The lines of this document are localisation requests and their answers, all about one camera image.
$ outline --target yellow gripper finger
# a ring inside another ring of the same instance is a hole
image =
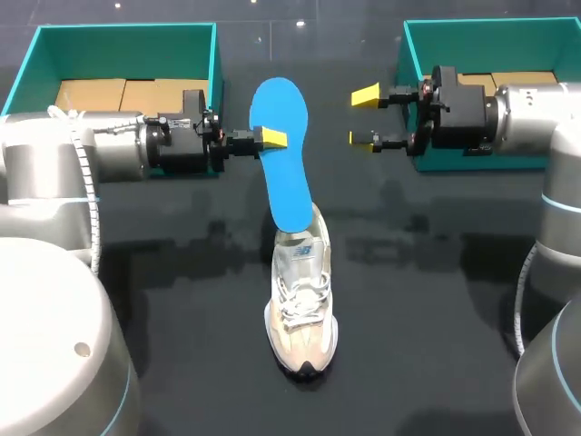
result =
[[[379,93],[379,82],[367,88],[359,89],[351,93],[351,106],[374,107],[377,109],[379,105]]]

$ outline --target beige sneaker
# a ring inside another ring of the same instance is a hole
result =
[[[264,322],[276,357],[290,372],[314,375],[329,365],[339,330],[330,289],[329,233],[315,204],[306,231],[276,234]]]

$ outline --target white shoelace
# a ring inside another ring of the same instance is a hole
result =
[[[281,277],[277,279],[277,284],[281,297],[282,323],[285,327],[293,328],[323,321],[323,314],[319,310],[330,293],[330,277],[326,272],[322,273],[320,284],[295,282],[289,290]],[[305,288],[313,293],[299,294],[299,290]]]

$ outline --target black floor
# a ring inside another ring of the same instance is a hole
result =
[[[307,100],[304,162],[330,230],[340,323],[327,376],[285,378],[262,317],[272,229],[260,163],[232,159],[219,181],[106,185],[103,282],[142,377],[142,436],[518,435],[500,331],[542,174],[420,175],[401,153],[357,153],[345,141],[354,124],[401,126],[347,102],[393,70],[403,19],[579,15],[581,2],[119,2],[2,0],[0,98],[36,25],[218,21],[227,126],[246,126],[273,76]]]

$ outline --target blue insole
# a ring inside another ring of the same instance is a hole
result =
[[[272,218],[286,233],[302,232],[312,221],[312,202],[302,164],[302,144],[308,124],[305,100],[290,80],[269,79],[256,90],[250,128],[261,125],[287,135],[286,149],[261,152]]]

